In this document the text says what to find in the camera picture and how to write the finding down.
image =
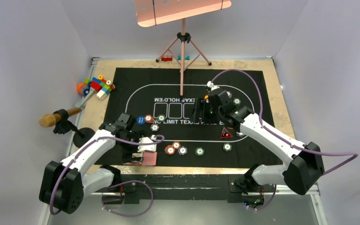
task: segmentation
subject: pink tripod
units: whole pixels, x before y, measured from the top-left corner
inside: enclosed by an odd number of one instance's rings
[[[177,57],[172,53],[172,51],[170,51],[170,47],[172,45],[174,45],[174,43],[180,39],[181,41],[181,62],[179,62],[179,60],[177,60]],[[192,60],[186,67],[184,66],[184,52],[186,50],[186,45],[185,42],[187,41],[187,43],[191,42],[192,45],[197,49],[197,51],[199,52],[198,56]],[[198,46],[196,46],[195,42],[193,40],[191,40],[191,36],[189,33],[186,33],[186,19],[183,18],[181,20],[181,32],[179,32],[177,34],[177,37],[170,43],[170,45],[164,50],[164,52],[155,60],[156,62],[159,62],[159,60],[163,57],[163,55],[165,55],[167,52],[170,52],[170,54],[172,54],[173,58],[176,59],[176,61],[180,64],[181,69],[180,69],[180,96],[183,96],[183,76],[184,76],[184,70],[186,70],[200,55],[206,60],[206,62],[208,63],[209,66],[212,65],[211,61],[206,57],[205,54],[203,54],[203,52],[201,51],[200,48],[198,48]]]

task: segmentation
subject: gray wall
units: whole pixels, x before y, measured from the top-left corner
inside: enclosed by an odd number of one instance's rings
[[[275,63],[297,138],[360,154],[360,1],[309,1]],[[329,224],[360,224],[360,156],[319,186]]]
[[[140,27],[133,0],[62,2],[91,56],[156,58],[181,31],[180,21]],[[187,32],[211,59],[276,55],[306,2],[233,0],[227,9],[188,18]],[[176,55],[180,53],[180,44],[173,50]],[[197,55],[192,45],[186,53]]]
[[[37,224],[44,167],[69,141],[38,120],[74,105],[89,60],[59,0],[0,0],[0,225]]]

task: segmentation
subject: teal object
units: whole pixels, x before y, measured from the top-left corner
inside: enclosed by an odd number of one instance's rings
[[[177,60],[181,60],[181,56],[180,56],[180,55],[177,56]],[[189,57],[189,56],[186,56],[186,57],[184,57],[184,60],[190,60],[190,57]]]

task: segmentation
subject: poker table mat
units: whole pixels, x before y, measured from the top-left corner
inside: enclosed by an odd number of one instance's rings
[[[151,124],[133,126],[134,131],[144,130],[146,136],[164,135],[165,141],[157,145],[157,166],[250,168],[254,164],[279,165],[281,160],[260,143],[250,137],[237,137],[228,130],[232,138],[221,139],[223,124],[192,124],[189,121],[196,98],[207,94],[205,85],[218,69],[187,69],[184,72],[184,94],[180,96],[180,71],[164,68],[116,68],[113,83],[120,88],[114,90],[108,100],[104,122],[118,119],[121,113],[135,118],[151,114],[166,116],[159,123],[159,130],[152,132]],[[275,126],[262,71],[246,71],[256,81],[263,101],[263,120]],[[230,91],[241,104],[260,110],[257,91],[248,77],[236,71],[221,75],[215,85]],[[179,141],[187,148],[186,155],[165,153],[165,147]],[[230,143],[232,150],[225,152],[223,144]],[[195,149],[202,147],[203,156]],[[108,150],[97,165],[121,165],[121,151],[116,147]]]

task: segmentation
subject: red block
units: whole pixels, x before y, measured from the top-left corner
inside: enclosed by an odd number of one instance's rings
[[[101,85],[99,83],[97,83],[96,81],[92,81],[92,83],[90,84],[90,87],[95,89],[97,92],[100,91],[103,87],[101,87]]]
[[[171,55],[165,55],[161,58],[162,61],[172,61],[173,57]]]

